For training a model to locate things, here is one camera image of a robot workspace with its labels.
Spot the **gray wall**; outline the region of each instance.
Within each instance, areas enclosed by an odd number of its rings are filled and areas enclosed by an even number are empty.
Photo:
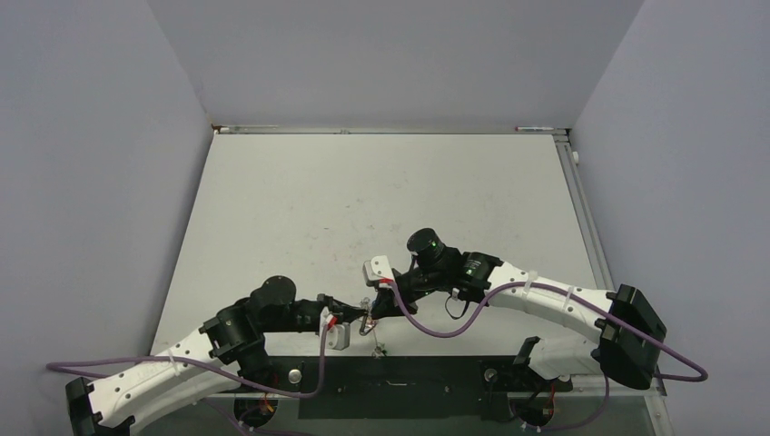
[[[51,360],[148,352],[211,129],[143,0],[0,5],[0,422],[68,434]]]
[[[149,0],[217,124],[572,126],[642,0]]]
[[[711,371],[666,384],[678,434],[766,434],[768,29],[766,0],[647,0],[573,132],[615,283]]]

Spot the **small metal object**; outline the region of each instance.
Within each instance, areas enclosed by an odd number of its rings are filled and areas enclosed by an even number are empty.
[[[491,382],[492,379],[496,378],[498,376],[498,371],[494,368],[489,368],[486,371],[484,371],[484,380],[487,382]]]
[[[289,371],[289,383],[291,384],[297,384],[302,381],[302,371],[298,369],[293,369]]]

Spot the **black cable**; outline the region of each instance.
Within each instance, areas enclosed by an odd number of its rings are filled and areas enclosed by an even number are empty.
[[[449,300],[452,299],[452,296],[450,295],[447,297],[447,300],[444,302],[444,310],[447,311],[449,314],[449,317],[453,320],[459,320],[463,316],[465,316],[465,313],[468,312],[468,308],[470,307],[470,301],[465,302],[465,308],[463,308],[462,313],[459,316],[455,316],[452,314],[452,312],[449,311],[449,306],[447,305],[449,303]]]

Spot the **gray floor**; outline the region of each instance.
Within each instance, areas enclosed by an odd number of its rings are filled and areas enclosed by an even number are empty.
[[[599,398],[557,397],[557,414],[551,425],[568,424],[583,420],[600,404]],[[228,410],[232,401],[218,401]],[[380,436],[380,435],[448,435],[448,434],[519,434],[520,421],[508,424],[480,421],[474,417],[455,417],[444,420],[297,420],[296,401],[284,401],[281,412],[269,424],[270,430],[305,431],[314,436]],[[404,399],[404,407],[413,406]],[[604,414],[589,426],[560,431],[563,435],[623,434],[647,436],[654,434],[643,397],[615,397],[610,399]],[[222,435],[239,433],[227,420],[205,404],[197,404],[163,417],[145,429],[142,436],[184,434],[187,436]]]

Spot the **white clip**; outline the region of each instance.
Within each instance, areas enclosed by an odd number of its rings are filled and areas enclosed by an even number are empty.
[[[176,361],[173,359],[173,353],[171,352],[171,349],[168,350],[169,352],[169,361],[171,361],[171,367],[173,368],[173,375],[174,377],[179,377],[182,375],[181,372],[179,372],[179,366],[176,364]]]
[[[575,286],[569,286],[567,288],[567,295],[564,297],[564,304],[561,306],[561,323],[562,325],[567,324],[567,310],[569,307],[569,300],[572,298],[572,293],[575,291]]]
[[[527,281],[524,283],[523,298],[524,298],[524,313],[529,313],[529,307],[527,305],[527,298],[529,297],[529,287],[532,283],[538,279],[538,272],[535,270],[530,271],[527,274]]]

